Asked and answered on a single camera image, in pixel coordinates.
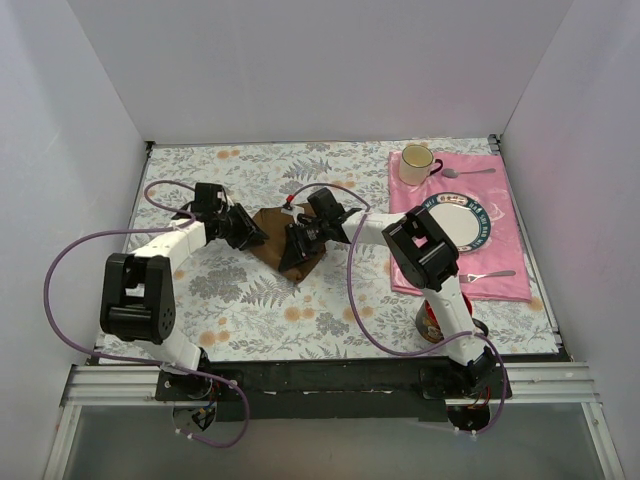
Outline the brown cloth napkin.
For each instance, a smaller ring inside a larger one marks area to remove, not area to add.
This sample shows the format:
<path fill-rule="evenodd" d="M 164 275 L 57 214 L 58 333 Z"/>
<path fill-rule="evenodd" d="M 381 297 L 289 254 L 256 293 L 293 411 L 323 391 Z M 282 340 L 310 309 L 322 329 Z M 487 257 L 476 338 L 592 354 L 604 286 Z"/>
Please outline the brown cloth napkin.
<path fill-rule="evenodd" d="M 251 254 L 294 284 L 301 283 L 326 254 L 326 247 L 323 246 L 309 261 L 280 272 L 278 267 L 286 245 L 285 227 L 292 222 L 293 217 L 282 213 L 280 207 L 273 207 L 261 208 L 253 216 L 253 220 L 269 238 L 263 245 L 251 248 Z"/>

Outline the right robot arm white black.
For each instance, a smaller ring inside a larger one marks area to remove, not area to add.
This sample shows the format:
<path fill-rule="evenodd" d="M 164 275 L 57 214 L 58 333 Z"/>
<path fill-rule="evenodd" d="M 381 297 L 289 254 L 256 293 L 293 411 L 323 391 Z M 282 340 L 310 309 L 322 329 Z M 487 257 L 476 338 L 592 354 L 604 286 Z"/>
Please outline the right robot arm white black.
<path fill-rule="evenodd" d="M 500 372 L 501 396 L 507 394 L 504 363 L 495 346 L 480 332 L 464 301 L 459 281 L 459 252 L 443 228 L 423 206 L 400 214 L 373 214 L 370 207 L 345 209 L 331 191 L 321 188 L 308 197 L 311 216 L 293 208 L 289 196 L 282 211 L 293 222 L 285 227 L 285 247 L 278 270 L 288 271 L 311 261 L 328 241 L 349 246 L 347 291 L 357 322 L 360 316 L 352 290 L 352 260 L 359 240 L 389 248 L 401 273 L 423 294 L 435 314 L 443 340 L 415 351 L 394 351 L 381 345 L 365 328 L 361 331 L 377 348 L 396 357 L 419 357 L 441 351 L 448 358 L 445 379 L 464 397 L 489 388 L 494 371 Z"/>

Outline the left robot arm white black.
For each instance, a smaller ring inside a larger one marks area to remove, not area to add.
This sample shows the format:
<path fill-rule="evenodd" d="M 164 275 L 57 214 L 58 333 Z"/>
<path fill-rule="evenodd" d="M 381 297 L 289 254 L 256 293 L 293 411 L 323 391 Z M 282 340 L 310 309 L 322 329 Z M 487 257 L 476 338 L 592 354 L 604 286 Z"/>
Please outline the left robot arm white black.
<path fill-rule="evenodd" d="M 204 369 L 204 351 L 177 327 L 173 275 L 195 252 L 213 240 L 244 251 L 263 245 L 269 236 L 244 207 L 219 184 L 198 183 L 191 202 L 169 207 L 169 225 L 154 229 L 147 244 L 116 253 L 105 264 L 100 328 L 103 333 L 143 350 L 143 358 L 100 353 L 112 362 L 153 365 L 178 377 L 178 387 L 193 400 L 205 398 L 213 386 Z"/>

